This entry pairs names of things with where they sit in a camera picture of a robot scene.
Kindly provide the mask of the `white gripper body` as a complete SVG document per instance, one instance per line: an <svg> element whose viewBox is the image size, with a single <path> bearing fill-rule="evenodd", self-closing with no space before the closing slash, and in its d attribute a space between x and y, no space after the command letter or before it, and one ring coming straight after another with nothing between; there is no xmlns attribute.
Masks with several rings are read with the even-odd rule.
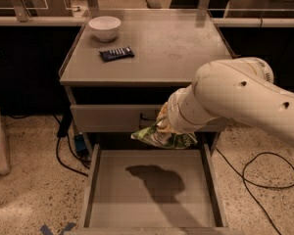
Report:
<svg viewBox="0 0 294 235"><path fill-rule="evenodd" d="M199 104L192 88L180 88L168 100L168 118L171 127L178 132L193 132L200 124L197 122Z"/></svg>

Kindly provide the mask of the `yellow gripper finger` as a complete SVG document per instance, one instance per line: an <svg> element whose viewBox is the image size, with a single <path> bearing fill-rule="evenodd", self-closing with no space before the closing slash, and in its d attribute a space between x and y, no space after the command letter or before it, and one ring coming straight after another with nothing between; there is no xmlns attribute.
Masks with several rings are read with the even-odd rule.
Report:
<svg viewBox="0 0 294 235"><path fill-rule="evenodd" d="M157 123L157 130L162 133L173 133L172 127L166 118L161 119Z"/></svg>
<svg viewBox="0 0 294 235"><path fill-rule="evenodd" d="M158 115L157 115L157 123L160 123L160 122L166 122L168 120L168 103L165 103Z"/></svg>

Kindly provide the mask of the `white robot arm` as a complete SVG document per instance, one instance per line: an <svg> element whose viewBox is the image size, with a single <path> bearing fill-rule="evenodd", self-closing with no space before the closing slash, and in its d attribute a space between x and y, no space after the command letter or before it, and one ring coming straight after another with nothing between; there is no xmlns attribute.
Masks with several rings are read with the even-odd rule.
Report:
<svg viewBox="0 0 294 235"><path fill-rule="evenodd" d="M259 58L211 61L192 83L172 93L160 113L159 130L190 133L216 118L258 127L294 147L294 93L273 84Z"/></svg>

